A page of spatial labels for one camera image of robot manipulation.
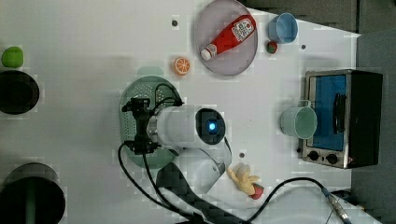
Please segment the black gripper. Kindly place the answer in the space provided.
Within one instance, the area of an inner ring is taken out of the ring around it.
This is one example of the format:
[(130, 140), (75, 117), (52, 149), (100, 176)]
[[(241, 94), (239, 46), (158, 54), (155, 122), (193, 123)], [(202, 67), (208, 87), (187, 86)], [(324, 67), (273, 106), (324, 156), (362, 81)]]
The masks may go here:
[(149, 138), (147, 133), (149, 119), (153, 116), (153, 112), (149, 109), (149, 104), (149, 98), (131, 98), (121, 108), (122, 112), (132, 112), (135, 119), (136, 134), (134, 140), (127, 141), (127, 146), (135, 155), (153, 153), (159, 146)]

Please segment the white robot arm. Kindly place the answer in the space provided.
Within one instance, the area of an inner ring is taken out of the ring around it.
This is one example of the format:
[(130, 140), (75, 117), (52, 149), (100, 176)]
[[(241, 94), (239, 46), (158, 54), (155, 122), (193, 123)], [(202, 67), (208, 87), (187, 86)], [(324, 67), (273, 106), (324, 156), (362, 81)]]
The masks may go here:
[(134, 120), (134, 137), (120, 148), (141, 160), (157, 194), (151, 201), (188, 224), (243, 224), (207, 196), (232, 161), (226, 123), (217, 110), (184, 105), (173, 97), (156, 103), (134, 97), (120, 112)]

